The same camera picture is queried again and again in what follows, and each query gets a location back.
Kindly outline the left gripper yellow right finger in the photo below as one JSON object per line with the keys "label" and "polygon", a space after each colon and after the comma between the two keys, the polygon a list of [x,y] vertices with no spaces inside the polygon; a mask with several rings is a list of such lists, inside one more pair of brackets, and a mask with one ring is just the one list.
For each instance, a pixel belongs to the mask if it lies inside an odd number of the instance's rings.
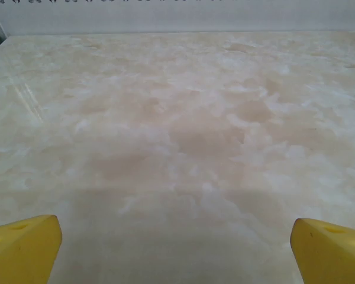
{"label": "left gripper yellow right finger", "polygon": [[355,284],[354,229],[299,218],[290,244],[305,284]]}

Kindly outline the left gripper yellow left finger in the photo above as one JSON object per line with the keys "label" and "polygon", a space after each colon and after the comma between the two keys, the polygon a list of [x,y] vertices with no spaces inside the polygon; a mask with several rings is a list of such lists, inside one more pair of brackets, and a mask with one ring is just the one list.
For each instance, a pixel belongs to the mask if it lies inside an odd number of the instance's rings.
{"label": "left gripper yellow left finger", "polygon": [[47,283],[62,243],[55,215],[0,226],[0,284]]}

